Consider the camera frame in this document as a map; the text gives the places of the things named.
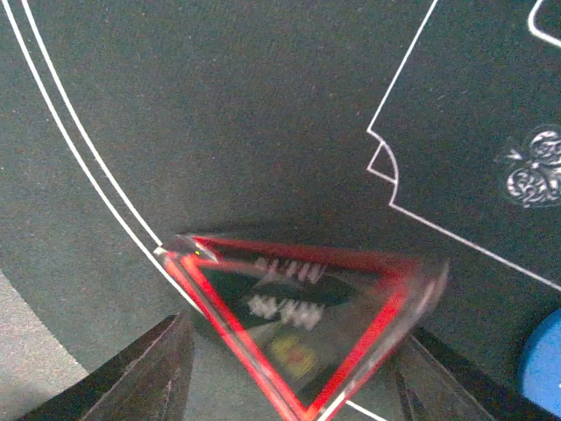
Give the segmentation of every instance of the red triangle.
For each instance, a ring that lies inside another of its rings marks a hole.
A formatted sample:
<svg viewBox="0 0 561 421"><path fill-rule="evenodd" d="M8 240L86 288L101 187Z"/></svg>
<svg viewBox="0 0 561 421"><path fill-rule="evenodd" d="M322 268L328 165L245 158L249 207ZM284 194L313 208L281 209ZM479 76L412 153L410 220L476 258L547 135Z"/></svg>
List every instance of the red triangle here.
<svg viewBox="0 0 561 421"><path fill-rule="evenodd" d="M446 277L395 254L201 236L157 254L286 420L330 419Z"/></svg>

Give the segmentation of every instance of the printed spade symbol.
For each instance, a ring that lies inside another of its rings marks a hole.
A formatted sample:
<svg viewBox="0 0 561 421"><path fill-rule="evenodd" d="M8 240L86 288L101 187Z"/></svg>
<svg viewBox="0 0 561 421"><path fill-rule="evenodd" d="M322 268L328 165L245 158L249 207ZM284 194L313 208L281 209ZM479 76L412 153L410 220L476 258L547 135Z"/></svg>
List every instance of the printed spade symbol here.
<svg viewBox="0 0 561 421"><path fill-rule="evenodd" d="M561 126L538 126L498 161L506 166L501 190L511 202L524 208L561 204Z"/></svg>

